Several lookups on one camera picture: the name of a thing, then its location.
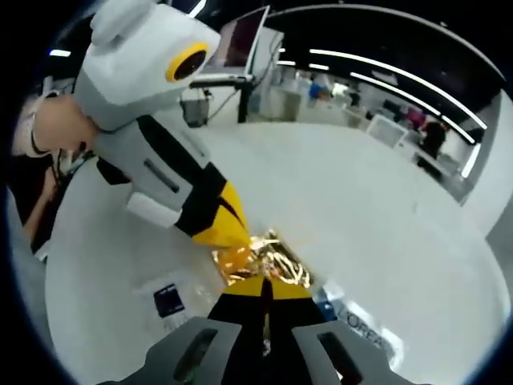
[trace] gold foil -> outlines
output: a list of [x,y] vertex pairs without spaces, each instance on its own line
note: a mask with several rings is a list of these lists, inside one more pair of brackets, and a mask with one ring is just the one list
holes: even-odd
[[256,276],[280,279],[306,289],[314,283],[313,275],[272,229],[263,237],[251,237],[248,248],[216,250],[212,257],[229,286]]

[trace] white table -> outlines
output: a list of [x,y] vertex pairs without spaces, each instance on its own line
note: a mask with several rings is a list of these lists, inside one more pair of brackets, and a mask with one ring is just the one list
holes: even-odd
[[[320,124],[246,124],[196,130],[237,186],[253,233],[273,227],[406,344],[398,373],[460,384],[510,312],[503,275],[454,199],[415,165],[357,130]],[[81,383],[121,379],[158,339],[134,287],[165,272],[222,287],[207,250],[123,211],[92,163],[59,210],[46,300],[55,349]]]

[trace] ceiling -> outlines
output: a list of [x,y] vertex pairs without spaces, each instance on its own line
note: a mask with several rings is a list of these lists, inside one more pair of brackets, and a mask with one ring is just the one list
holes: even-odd
[[[198,0],[173,0],[176,8],[189,12]],[[429,1],[422,4],[405,0],[345,2],[370,4],[405,11],[439,24],[459,34],[488,56],[506,78],[513,76],[513,60],[504,47],[512,47],[513,34],[508,31],[506,14],[493,6],[466,5],[458,8],[448,2]],[[207,0],[198,18],[219,30],[226,22],[262,5],[272,12],[297,6],[318,4],[315,0]],[[325,0],[325,4],[338,1]],[[77,23],[70,34],[58,42],[58,48],[73,52],[69,58],[49,57],[43,74],[58,77],[75,76],[91,38],[90,18]],[[312,55],[310,48],[340,51],[401,68],[442,88],[472,111],[489,104],[501,87],[503,79],[472,50],[446,34],[419,22],[373,10],[331,8],[307,10],[270,18],[266,26],[285,32],[286,52],[281,59],[293,60],[302,68],[309,63],[330,67],[334,75],[347,77],[351,71],[372,76],[376,67],[350,59]],[[452,103],[408,78],[397,76],[398,85],[424,102],[439,109],[455,122],[467,116]]]

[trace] monitor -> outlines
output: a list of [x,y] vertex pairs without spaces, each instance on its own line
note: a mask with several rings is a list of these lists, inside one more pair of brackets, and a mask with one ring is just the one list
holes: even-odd
[[219,47],[208,67],[243,68],[247,75],[268,12],[269,6],[265,6],[224,25],[220,31]]

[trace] yellow ring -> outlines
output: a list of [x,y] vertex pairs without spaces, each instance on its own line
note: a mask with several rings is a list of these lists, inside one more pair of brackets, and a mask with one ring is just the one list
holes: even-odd
[[180,54],[178,54],[169,64],[168,69],[166,70],[166,80],[168,82],[175,82],[175,75],[176,71],[182,63],[193,56],[197,52],[205,51],[207,52],[208,45],[207,43],[194,43],[192,44],[188,49],[182,51]]

